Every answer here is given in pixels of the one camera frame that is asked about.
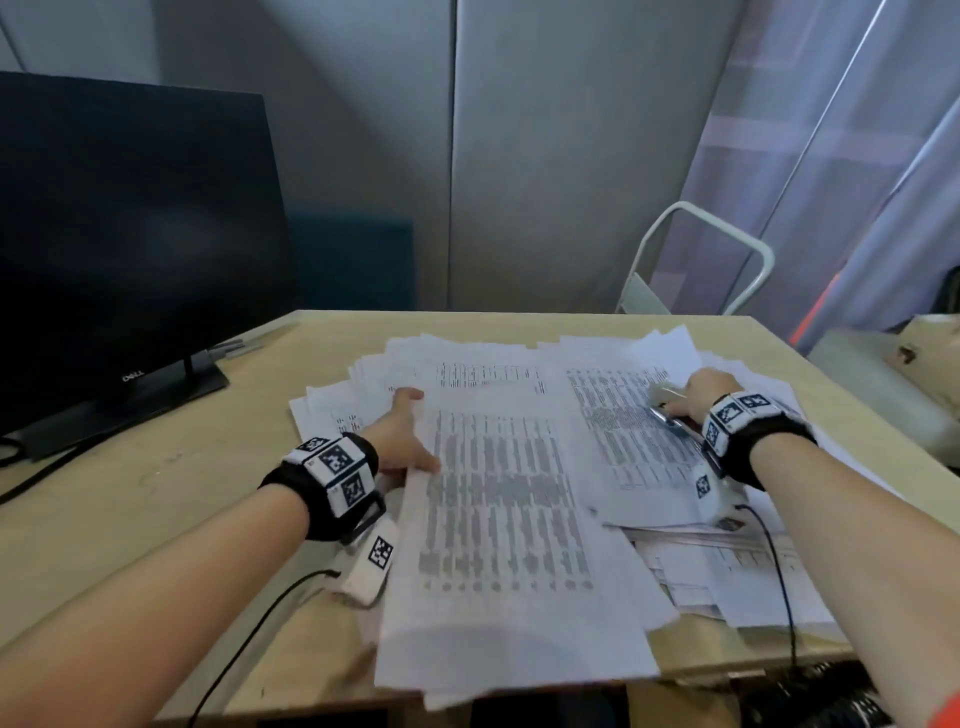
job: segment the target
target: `monitor base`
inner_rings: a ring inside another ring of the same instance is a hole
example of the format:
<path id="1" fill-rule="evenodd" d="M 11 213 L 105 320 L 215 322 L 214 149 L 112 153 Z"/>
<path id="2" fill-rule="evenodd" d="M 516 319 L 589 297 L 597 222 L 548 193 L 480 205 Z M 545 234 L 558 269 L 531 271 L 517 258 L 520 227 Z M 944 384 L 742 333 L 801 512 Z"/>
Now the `monitor base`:
<path id="1" fill-rule="evenodd" d="M 20 430 L 32 460 L 42 460 L 92 437 L 115 435 L 229 384 L 209 352 L 195 353 Z"/>

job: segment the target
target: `person's left hand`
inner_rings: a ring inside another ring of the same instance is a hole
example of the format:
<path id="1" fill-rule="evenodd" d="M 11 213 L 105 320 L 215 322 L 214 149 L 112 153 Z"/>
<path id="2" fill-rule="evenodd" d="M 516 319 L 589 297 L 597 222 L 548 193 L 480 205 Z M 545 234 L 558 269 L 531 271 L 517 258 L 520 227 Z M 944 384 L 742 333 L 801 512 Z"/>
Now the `person's left hand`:
<path id="1" fill-rule="evenodd" d="M 412 400 L 422 400 L 423 392 L 400 387 L 394 392 L 390 411 L 358 434 L 373 445 L 380 458 L 380 471 L 389 473 L 419 468 L 428 473 L 440 471 L 440 458 L 430 453 L 414 434 Z"/>

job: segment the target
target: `wire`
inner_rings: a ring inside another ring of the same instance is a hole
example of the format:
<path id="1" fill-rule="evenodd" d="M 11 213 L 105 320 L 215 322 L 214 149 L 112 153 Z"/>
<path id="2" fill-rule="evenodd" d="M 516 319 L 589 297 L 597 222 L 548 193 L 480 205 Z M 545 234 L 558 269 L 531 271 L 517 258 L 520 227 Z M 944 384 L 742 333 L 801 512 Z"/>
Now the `wire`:
<path id="1" fill-rule="evenodd" d="M 340 576 L 340 572 L 334 569 L 320 569 L 319 571 L 310 571 L 310 573 L 304 576 L 301 576 L 299 579 L 297 579 L 297 581 L 295 581 L 289 587 L 284 589 L 283 593 L 280 596 L 278 596 L 276 599 L 274 599 L 274 603 L 271 604 L 270 607 L 267 609 L 267 611 L 263 613 L 263 617 L 260 618 L 260 621 L 256 624 L 256 626 L 253 628 L 251 633 L 247 635 L 247 638 L 243 641 L 243 644 L 240 645 L 240 648 L 233 654 L 233 657 L 230 658 L 230 661 L 227 663 L 227 666 L 224 667 L 223 670 L 221 670 L 219 675 L 217 675 L 217 679 L 213 681 L 213 685 L 211 685 L 207 689 L 206 693 L 204 693 L 204 697 L 201 698 L 200 704 L 197 706 L 196 710 L 194 710 L 193 712 L 193 715 L 190 716 L 190 719 L 187 721 L 186 728 L 193 728 L 193 726 L 197 724 L 197 718 L 200 717 L 200 710 L 203 708 L 204 704 L 206 703 L 206 700 L 213 694 L 213 691 L 217 689 L 217 687 L 220 685 L 223 679 L 227 677 L 227 673 L 230 672 L 230 668 L 233 667 L 233 664 L 238 659 L 240 659 L 241 653 L 247 648 L 247 645 L 250 644 L 254 635 L 256 635 L 256 633 L 260 630 L 260 627 L 263 626 L 263 623 L 267 621 L 267 617 L 270 616 L 270 614 L 276 608 L 277 604 L 283 601 L 283 598 L 285 596 L 287 596 L 289 593 L 294 591 L 304 581 L 306 581 L 307 579 L 312 579 L 314 576 L 320 576 L 321 574 L 323 574 L 324 576 L 329 576 L 334 579 Z"/>
<path id="2" fill-rule="evenodd" d="M 13 455 L 0 457 L 0 468 L 6 468 L 8 465 L 18 463 L 27 457 L 27 449 L 23 447 L 23 443 L 14 440 L 13 437 L 0 437 L 0 448 L 13 448 Z"/>
<path id="3" fill-rule="evenodd" d="M 46 465 L 40 470 L 38 470 L 36 473 L 28 477 L 19 485 L 15 485 L 12 488 L 10 488 L 6 493 L 0 494 L 0 505 L 9 503 L 11 500 L 16 498 L 17 496 L 22 496 L 24 493 L 26 493 L 35 485 L 37 485 L 37 483 L 40 482 L 43 478 L 45 478 L 47 475 L 55 473 L 56 471 L 58 471 L 60 468 L 62 468 L 64 465 L 69 463 L 74 458 L 79 457 L 80 455 L 83 455 L 88 450 L 94 449 L 95 447 L 100 445 L 100 443 L 106 440 L 110 434 L 96 435 L 95 437 L 91 437 L 88 440 L 84 440 L 83 442 L 81 442 L 79 445 L 77 445 L 75 448 L 73 448 L 66 454 L 61 455 L 59 458 L 54 460 L 49 465 Z"/>
<path id="4" fill-rule="evenodd" d="M 790 672 L 795 675 L 797 673 L 797 625 L 793 621 L 793 609 L 790 607 L 790 597 L 786 595 L 786 582 L 783 580 L 783 570 L 780 568 L 780 558 L 777 555 L 777 547 L 774 546 L 773 536 L 770 535 L 767 524 L 763 522 L 759 513 L 749 505 L 735 505 L 734 508 L 738 511 L 750 511 L 754 514 L 754 518 L 759 522 L 760 528 L 763 529 L 763 535 L 767 537 L 767 543 L 770 545 L 770 552 L 774 556 L 774 566 L 777 567 L 777 579 L 780 580 L 783 604 L 786 606 L 786 620 L 787 624 L 790 625 Z"/>

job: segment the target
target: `computer monitor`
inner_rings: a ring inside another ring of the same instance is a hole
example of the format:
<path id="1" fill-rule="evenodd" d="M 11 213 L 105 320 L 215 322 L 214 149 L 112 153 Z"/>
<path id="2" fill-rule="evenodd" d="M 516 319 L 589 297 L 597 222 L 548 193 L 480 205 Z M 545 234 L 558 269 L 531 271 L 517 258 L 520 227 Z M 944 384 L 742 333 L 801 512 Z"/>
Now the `computer monitor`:
<path id="1" fill-rule="evenodd" d="M 260 96 L 0 73 L 0 435 L 42 456 L 223 386 L 189 357 L 296 307 Z"/>

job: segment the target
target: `person's left arm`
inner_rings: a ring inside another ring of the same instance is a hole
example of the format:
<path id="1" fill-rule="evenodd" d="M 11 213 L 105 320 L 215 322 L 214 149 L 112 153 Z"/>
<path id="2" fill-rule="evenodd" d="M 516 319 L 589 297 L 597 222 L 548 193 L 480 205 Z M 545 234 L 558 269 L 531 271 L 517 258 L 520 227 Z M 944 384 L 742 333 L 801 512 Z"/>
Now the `person's left arm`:
<path id="1" fill-rule="evenodd" d="M 382 470 L 440 467 L 413 432 L 421 397 L 399 390 L 360 433 Z M 300 497 L 267 485 L 68 602 L 0 652 L 0 725 L 148 722 L 308 526 Z"/>

